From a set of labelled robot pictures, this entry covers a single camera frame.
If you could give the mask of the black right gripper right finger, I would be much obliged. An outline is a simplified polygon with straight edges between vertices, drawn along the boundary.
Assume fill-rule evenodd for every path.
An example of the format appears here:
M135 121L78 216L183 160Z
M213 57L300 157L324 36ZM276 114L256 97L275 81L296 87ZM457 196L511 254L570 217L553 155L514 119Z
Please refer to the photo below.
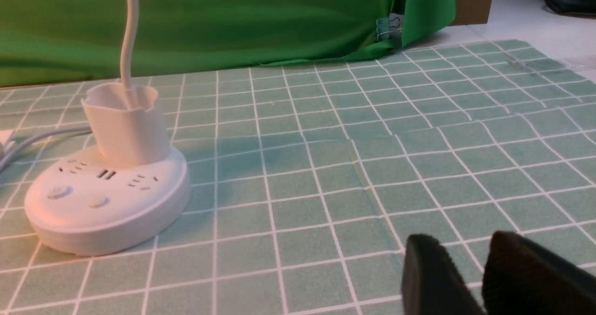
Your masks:
M482 298L490 315L593 315L594 275L514 232L494 232Z

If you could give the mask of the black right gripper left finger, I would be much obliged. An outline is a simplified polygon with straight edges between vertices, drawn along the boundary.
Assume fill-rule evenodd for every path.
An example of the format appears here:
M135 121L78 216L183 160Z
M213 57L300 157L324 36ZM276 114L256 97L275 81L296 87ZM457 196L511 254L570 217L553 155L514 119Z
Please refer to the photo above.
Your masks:
M427 234L411 234L401 282L405 315L483 315L447 250Z

